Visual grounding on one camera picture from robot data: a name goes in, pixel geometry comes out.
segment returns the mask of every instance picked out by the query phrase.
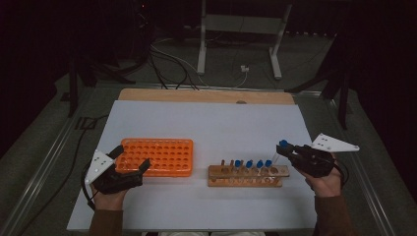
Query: metal rail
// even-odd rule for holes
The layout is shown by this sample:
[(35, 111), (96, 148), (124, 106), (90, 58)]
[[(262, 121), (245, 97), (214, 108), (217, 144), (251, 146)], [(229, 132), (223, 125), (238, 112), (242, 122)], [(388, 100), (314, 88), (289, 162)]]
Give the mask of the metal rail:
[[(336, 112), (332, 112), (337, 109), (337, 105), (335, 104), (334, 100), (330, 100), (327, 103), (328, 109), (330, 110), (330, 115), (333, 120), (333, 124), (338, 124), (338, 119), (336, 117)], [(341, 137), (347, 141), (348, 143), (352, 143), (349, 136), (340, 131), (340, 128), (336, 129), (339, 131)], [(375, 222), (377, 223), (378, 228), (380, 229), (380, 233), (382, 236), (395, 236), (394, 229), (387, 217), (386, 212), (384, 211), (383, 205), (381, 203), (380, 198), (378, 197), (377, 192), (375, 191), (374, 187), (372, 186), (371, 180), (368, 177), (368, 174), (362, 164), (361, 158), (359, 157), (357, 152), (350, 152), (349, 153), (352, 158), (350, 158), (350, 162), (354, 166), (353, 170), (355, 172), (356, 177), (358, 178), (359, 185), (362, 189), (364, 197), (368, 202), (368, 206), (371, 210), (372, 215), (374, 216)]]
[(58, 159), (62, 148), (66, 144), (69, 136), (72, 133), (72, 127), (74, 127), (76, 121), (80, 117), (82, 108), (89, 100), (92, 93), (92, 88), (84, 88), (80, 97), (79, 108), (75, 111), (71, 118), (68, 118), (60, 130), (55, 142), (49, 149), (48, 154), (43, 159), (29, 183), (27, 184), (23, 194), (19, 198), (11, 214), (6, 220), (3, 228), (0, 231), (1, 236), (16, 235), (25, 222), (25, 219), (32, 207), (37, 195), (39, 194), (42, 186), (51, 172), (56, 160)]

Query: metal stand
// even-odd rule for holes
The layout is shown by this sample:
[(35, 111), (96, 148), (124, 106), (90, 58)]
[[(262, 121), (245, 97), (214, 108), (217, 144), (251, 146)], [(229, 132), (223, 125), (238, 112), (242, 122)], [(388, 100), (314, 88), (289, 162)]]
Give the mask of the metal stand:
[(211, 15), (206, 13), (206, 0), (202, 0), (202, 27), (200, 38), (200, 53), (199, 62), (197, 65), (197, 73), (203, 75), (206, 69), (206, 30), (221, 30), (221, 31), (239, 31), (239, 32), (253, 32), (276, 34), (276, 42), (273, 47), (269, 49), (270, 63), (273, 69), (273, 76), (276, 80), (282, 78), (281, 70), (279, 68), (278, 59), (276, 57), (279, 44), (285, 32), (286, 23), (291, 6), (287, 5), (284, 15), (281, 19), (277, 18), (260, 18), (260, 17), (242, 17), (242, 16), (224, 16)]

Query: orange test tube rack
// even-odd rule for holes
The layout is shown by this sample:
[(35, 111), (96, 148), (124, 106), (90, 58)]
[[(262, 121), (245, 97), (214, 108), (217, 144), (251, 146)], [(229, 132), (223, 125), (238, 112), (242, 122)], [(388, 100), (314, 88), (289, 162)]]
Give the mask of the orange test tube rack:
[(188, 177), (193, 170), (193, 141), (189, 139), (131, 138), (121, 142), (124, 152), (116, 158), (116, 172), (137, 171), (147, 158), (148, 177)]

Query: dark background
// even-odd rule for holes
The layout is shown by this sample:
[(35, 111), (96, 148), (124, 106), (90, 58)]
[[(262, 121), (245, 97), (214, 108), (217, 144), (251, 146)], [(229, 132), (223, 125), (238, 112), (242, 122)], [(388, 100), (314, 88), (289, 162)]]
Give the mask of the dark background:
[[(273, 17), (283, 11), (261, 7), (259, 1), (208, 1), (208, 11)], [(264, 4), (276, 1), (264, 0)], [(417, 196), (413, 146), (416, 140), (417, 9), (414, 1), (290, 1), (289, 34), (316, 33), (334, 37), (319, 75), (340, 64), (349, 64), (350, 88), (381, 136), (398, 172), (414, 199)], [(145, 3), (144, 8), (132, 9)], [(137, 29), (147, 44), (157, 26), (181, 40), (184, 26), (200, 23), (201, 3), (195, 0), (132, 1), (1, 1), (0, 98), (2, 156), (55, 95), (54, 82), (68, 73), (74, 55), (87, 54), (103, 63), (129, 57), (120, 38)], [(146, 16), (132, 26), (135, 13)], [(135, 48), (144, 53), (145, 45)], [(88, 82), (94, 85), (94, 79)]]

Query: sleeve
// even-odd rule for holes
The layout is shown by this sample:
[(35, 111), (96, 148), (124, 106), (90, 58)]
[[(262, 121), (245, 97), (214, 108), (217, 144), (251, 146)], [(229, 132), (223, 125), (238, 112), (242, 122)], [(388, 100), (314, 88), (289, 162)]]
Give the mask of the sleeve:
[(321, 236), (356, 236), (358, 235), (350, 220), (343, 196), (315, 197), (318, 216), (318, 229)]
[(89, 226), (90, 236), (121, 236), (123, 210), (97, 209)]

